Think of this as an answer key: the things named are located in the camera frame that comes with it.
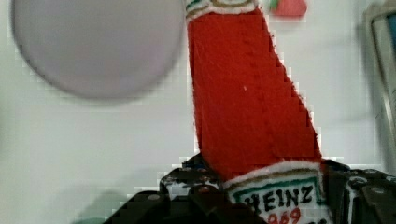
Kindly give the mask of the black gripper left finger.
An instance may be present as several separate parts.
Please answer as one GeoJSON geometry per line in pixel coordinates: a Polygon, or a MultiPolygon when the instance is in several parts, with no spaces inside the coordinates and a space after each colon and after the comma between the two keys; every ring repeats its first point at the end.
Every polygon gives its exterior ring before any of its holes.
{"type": "Polygon", "coordinates": [[[201,154],[181,163],[160,181],[171,215],[212,215],[228,206],[219,176],[201,154]]]}

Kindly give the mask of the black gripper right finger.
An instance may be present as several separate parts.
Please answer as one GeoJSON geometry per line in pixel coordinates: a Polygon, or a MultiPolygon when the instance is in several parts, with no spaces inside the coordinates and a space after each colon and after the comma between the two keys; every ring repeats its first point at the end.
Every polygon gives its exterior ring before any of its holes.
{"type": "Polygon", "coordinates": [[[375,169],[323,160],[329,224],[396,224],[396,180],[375,169]]]}

